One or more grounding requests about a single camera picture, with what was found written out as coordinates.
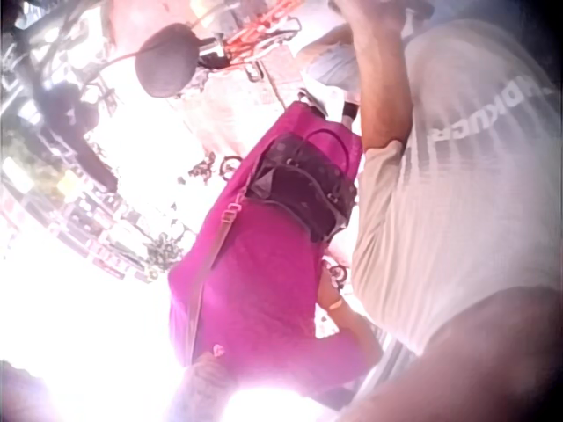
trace black handbag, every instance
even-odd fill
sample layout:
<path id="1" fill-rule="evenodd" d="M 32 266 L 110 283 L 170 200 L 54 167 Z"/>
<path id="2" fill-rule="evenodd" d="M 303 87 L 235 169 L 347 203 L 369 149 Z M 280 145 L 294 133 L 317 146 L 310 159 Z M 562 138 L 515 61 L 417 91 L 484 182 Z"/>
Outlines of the black handbag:
<path id="1" fill-rule="evenodd" d="M 308 142 L 313 135 L 330 135 L 346 156 L 342 170 Z M 319 129 L 307 139 L 287 133 L 262 154 L 247 186 L 246 196 L 285 208 L 309 230 L 312 242 L 330 242 L 346 228 L 354 208 L 356 188 L 347 176 L 349 153 L 333 132 Z"/>

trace magenta top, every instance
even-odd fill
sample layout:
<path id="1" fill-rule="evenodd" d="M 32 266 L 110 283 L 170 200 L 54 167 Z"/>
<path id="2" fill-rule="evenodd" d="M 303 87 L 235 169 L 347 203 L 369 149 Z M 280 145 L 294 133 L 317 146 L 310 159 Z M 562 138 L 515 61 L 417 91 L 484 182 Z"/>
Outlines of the magenta top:
<path id="1" fill-rule="evenodd" d="M 194 247 L 171 270 L 170 333 L 182 364 L 186 364 L 189 283 L 215 239 L 221 213 L 235 200 L 260 154 L 277 135 L 288 131 L 306 135 L 320 127 L 339 134 L 348 145 L 350 167 L 355 169 L 351 177 L 355 177 L 361 157 L 357 136 L 295 103 L 241 163 L 209 211 Z M 342 156 L 340 147 L 333 150 L 333 139 L 317 138 L 311 141 L 328 156 L 332 152 L 336 157 Z M 285 388 L 305 395 L 365 374 L 369 368 L 351 332 L 315 337 L 315 304 L 323 251 L 324 246 L 313 244 L 307 231 L 283 209 L 246 200 L 205 281 L 195 356 L 221 345 L 225 350 L 221 359 L 241 388 Z"/>

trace woman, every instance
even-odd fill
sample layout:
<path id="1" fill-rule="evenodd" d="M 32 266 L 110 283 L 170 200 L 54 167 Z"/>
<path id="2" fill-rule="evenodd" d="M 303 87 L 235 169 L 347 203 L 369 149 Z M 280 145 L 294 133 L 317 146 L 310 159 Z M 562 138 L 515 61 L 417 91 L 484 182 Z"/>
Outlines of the woman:
<path id="1" fill-rule="evenodd" d="M 209 211 L 193 249 L 171 270 L 171 338 L 184 366 L 190 283 L 213 247 L 223 211 L 246 187 L 274 139 L 286 133 L 307 139 L 316 131 L 307 142 L 355 178 L 362 156 L 360 139 L 296 102 L 241 163 Z M 174 400 L 174 420 L 219 420 L 230 395 L 240 388 L 319 393 L 366 374 L 378 362 L 381 349 L 369 324 L 333 287 L 322 261 L 325 248 L 313 243 L 309 232 L 281 207 L 244 201 L 205 278 L 194 364 Z M 315 337 L 316 303 L 328 311 L 340 332 Z"/>

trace bracelet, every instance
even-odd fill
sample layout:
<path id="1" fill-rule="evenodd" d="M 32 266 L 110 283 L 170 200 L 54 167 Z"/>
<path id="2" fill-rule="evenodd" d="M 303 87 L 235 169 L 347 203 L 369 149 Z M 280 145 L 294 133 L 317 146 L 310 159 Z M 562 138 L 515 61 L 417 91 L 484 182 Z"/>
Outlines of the bracelet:
<path id="1" fill-rule="evenodd" d="M 336 301 L 335 303 L 333 303 L 331 306 L 328 307 L 328 310 L 336 310 L 338 309 L 340 306 L 342 306 L 344 304 L 344 299 L 340 298 L 338 301 Z"/>

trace white t-shirt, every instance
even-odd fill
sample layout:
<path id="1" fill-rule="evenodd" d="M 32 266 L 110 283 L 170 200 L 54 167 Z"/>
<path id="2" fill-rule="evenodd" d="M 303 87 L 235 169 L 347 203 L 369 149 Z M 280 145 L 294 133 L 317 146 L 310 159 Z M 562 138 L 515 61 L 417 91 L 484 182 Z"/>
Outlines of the white t-shirt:
<path id="1" fill-rule="evenodd" d="M 352 75 L 351 47 L 339 48 Z M 333 73 L 339 55 L 327 54 Z M 476 21 L 421 35 L 406 59 L 414 128 L 404 153 L 393 141 L 366 155 L 352 283 L 376 324 L 423 353 L 495 293 L 560 288 L 560 96 L 512 39 Z"/>

